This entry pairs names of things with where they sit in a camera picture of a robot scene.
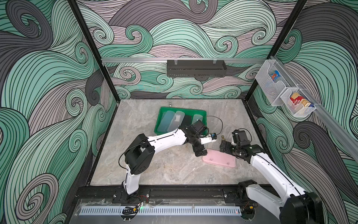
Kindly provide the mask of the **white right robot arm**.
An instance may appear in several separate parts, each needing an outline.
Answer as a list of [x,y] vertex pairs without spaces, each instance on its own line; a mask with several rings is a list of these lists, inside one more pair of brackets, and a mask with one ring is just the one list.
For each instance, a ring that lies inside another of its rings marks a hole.
[[275,194],[253,180],[238,183],[236,196],[241,202],[255,201],[282,224],[323,224],[323,203],[289,178],[259,145],[252,145],[243,130],[232,132],[232,141],[222,139],[220,152],[242,159],[256,168],[270,183]]

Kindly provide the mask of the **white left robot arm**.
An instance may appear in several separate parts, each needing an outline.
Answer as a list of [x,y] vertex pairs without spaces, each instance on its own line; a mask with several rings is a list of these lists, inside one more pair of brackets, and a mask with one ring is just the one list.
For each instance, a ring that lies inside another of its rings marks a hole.
[[157,153],[188,143],[192,145],[196,157],[205,156],[208,153],[205,145],[216,140],[217,134],[210,133],[201,120],[190,126],[181,125],[162,135],[147,137],[143,133],[139,134],[123,153],[123,168],[126,170],[123,187],[126,193],[132,195],[138,191],[141,174],[149,168]]

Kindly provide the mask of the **black pencil case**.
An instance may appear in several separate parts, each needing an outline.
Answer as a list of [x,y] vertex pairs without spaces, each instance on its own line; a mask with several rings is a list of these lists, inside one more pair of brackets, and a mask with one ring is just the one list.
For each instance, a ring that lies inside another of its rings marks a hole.
[[183,118],[183,121],[181,123],[182,126],[190,126],[192,124],[192,116],[190,115],[185,115]]

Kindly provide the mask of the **teal ribbed pencil case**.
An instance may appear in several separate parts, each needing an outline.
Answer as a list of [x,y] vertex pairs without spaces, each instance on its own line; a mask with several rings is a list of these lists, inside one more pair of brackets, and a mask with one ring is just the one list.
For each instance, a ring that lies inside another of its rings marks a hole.
[[160,133],[167,133],[169,126],[174,118],[175,113],[173,111],[166,111],[163,113],[163,117],[159,123],[157,131]]

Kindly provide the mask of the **pink lidded box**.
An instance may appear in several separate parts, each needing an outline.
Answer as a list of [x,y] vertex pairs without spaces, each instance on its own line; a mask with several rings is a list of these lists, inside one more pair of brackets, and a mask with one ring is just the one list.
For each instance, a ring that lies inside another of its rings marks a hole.
[[236,158],[234,156],[213,149],[207,149],[207,155],[202,157],[202,161],[226,168],[236,167]]

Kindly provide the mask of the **clear ribbed pencil case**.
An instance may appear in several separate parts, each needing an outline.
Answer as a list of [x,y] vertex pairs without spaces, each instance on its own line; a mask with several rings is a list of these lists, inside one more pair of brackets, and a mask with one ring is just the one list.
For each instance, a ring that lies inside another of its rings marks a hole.
[[185,116],[184,112],[176,111],[167,131],[171,132],[177,129],[181,125],[184,116]]

